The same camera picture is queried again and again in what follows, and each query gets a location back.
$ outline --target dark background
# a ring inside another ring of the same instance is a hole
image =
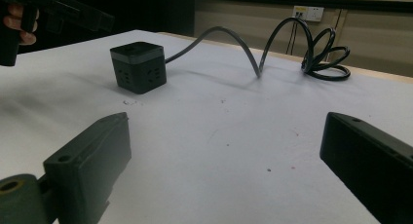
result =
[[[170,32],[186,36],[194,33],[194,0],[76,0],[115,17],[111,32],[89,31],[65,23],[61,34],[46,31],[48,15],[40,12],[37,42],[31,46],[20,46],[19,53],[39,51],[130,30]]]

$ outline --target screw hole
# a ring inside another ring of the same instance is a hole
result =
[[[7,191],[10,191],[10,190],[16,188],[18,185],[19,185],[18,182],[12,181],[12,182],[6,183],[4,186],[2,186],[0,188],[0,191],[7,192]]]
[[[61,156],[60,158],[58,158],[57,160],[61,163],[67,162],[69,161],[70,156]]]

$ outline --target black device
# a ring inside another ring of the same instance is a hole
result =
[[[328,113],[321,159],[385,224],[413,223],[413,148],[352,116]]]
[[[143,94],[167,82],[162,46],[135,42],[110,49],[110,55],[121,88]]]
[[[21,29],[33,31],[37,11],[42,10],[49,15],[46,29],[60,33],[63,23],[68,21],[91,31],[112,29],[114,18],[93,7],[75,0],[0,0],[0,18],[8,15],[10,3],[24,6]],[[19,31],[10,29],[0,23],[0,65],[14,66],[19,52]]]
[[[44,162],[46,174],[0,180],[0,222],[95,224],[131,158],[126,113],[96,121]]]

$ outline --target wall outlet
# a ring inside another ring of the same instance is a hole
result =
[[[292,11],[292,16],[294,18],[299,18],[305,20],[308,14],[308,7],[304,6],[294,6],[294,10]]]
[[[324,8],[309,7],[306,20],[307,21],[321,21],[323,12],[324,12]]]

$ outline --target black cable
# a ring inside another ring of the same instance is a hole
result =
[[[344,66],[338,65],[338,63],[340,63],[342,60],[344,60],[350,54],[350,50],[347,47],[334,47],[334,48],[332,48],[332,45],[334,43],[334,38],[335,38],[335,30],[333,28],[324,29],[324,31],[322,31],[315,38],[315,40],[313,40],[313,37],[311,35],[310,29],[309,29],[307,23],[305,21],[301,20],[301,19],[298,19],[298,18],[285,19],[276,27],[276,29],[274,29],[273,33],[271,34],[271,36],[269,37],[269,39],[267,41],[267,44],[266,44],[265,49],[263,51],[263,54],[262,54],[259,65],[255,61],[254,56],[252,55],[252,52],[249,49],[246,42],[244,42],[244,40],[236,32],[232,31],[231,29],[222,27],[222,26],[216,26],[216,27],[208,29],[198,39],[196,39],[193,43],[191,43],[187,48],[185,48],[181,52],[177,53],[176,55],[165,59],[165,63],[169,63],[169,62],[185,55],[186,53],[188,53],[195,46],[197,46],[202,40],[204,40],[204,38],[207,37],[209,33],[213,32],[213,31],[222,31],[222,32],[228,33],[230,36],[232,36],[240,44],[240,46],[243,48],[246,55],[248,56],[249,61],[252,64],[252,67],[255,71],[256,76],[258,78],[260,78],[261,74],[262,74],[262,71],[263,71],[263,68],[264,68],[265,59],[267,57],[267,53],[270,50],[271,44],[273,43],[273,41],[274,41],[276,35],[279,33],[280,29],[283,28],[287,23],[289,23],[291,21],[297,23],[297,25],[299,24],[304,29],[304,33],[306,35],[308,50],[307,50],[306,54],[304,55],[304,59],[301,63],[301,70],[304,73],[306,73],[310,76],[313,76],[317,79],[322,79],[322,80],[326,80],[326,81],[341,81],[341,80],[345,80],[345,79],[349,78],[349,76],[351,74],[350,70],[347,69]],[[314,47],[316,46],[319,39],[321,39],[326,33],[329,33],[329,39],[327,41],[327,44],[324,47],[324,50],[320,54],[314,56]],[[339,57],[338,59],[336,59],[332,62],[321,63],[321,61],[329,53],[335,52],[335,51],[343,51],[344,53],[341,57]],[[322,75],[322,74],[318,73],[322,70],[329,69],[329,68],[339,70],[343,73],[343,75],[341,75],[341,76],[326,76],[326,75]]]
[[[294,39],[292,40],[291,53],[290,53],[291,56],[292,56],[292,52],[294,51],[295,37],[297,36],[297,23],[294,22],[294,25],[295,25],[295,28],[294,28]]]
[[[294,34],[294,28],[295,28],[295,23],[292,24],[291,34],[289,35],[288,46],[286,47],[286,52],[285,52],[286,55],[288,55],[289,46],[291,45],[291,39],[292,39],[292,35]]]

